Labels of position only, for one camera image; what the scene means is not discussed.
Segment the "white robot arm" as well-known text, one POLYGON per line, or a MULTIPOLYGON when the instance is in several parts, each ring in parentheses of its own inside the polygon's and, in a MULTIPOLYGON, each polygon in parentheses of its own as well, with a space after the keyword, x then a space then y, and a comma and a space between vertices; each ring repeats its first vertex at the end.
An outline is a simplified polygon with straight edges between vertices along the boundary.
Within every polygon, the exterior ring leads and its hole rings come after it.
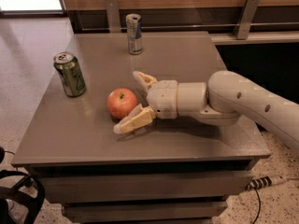
POLYGON ((190 117, 204 124, 226 126, 245 116, 299 151, 299 104, 235 72, 218 71, 208 82, 159 81, 138 71, 134 78, 147 93, 148 105, 137 105, 116 124, 116 134, 130 133, 154 119, 190 117))

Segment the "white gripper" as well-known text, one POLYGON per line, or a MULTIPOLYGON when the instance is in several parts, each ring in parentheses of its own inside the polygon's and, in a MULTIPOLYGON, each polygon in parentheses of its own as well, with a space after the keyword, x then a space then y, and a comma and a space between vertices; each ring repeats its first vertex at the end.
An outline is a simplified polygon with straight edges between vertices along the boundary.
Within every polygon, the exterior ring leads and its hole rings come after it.
POLYGON ((159 119, 175 119, 177 112, 178 83, 175 80, 157 79, 151 75, 134 71, 135 80, 148 93, 149 106, 137 105, 128 116, 123 118, 113 127, 115 134, 125 134, 147 126, 153 122, 156 116, 159 119))

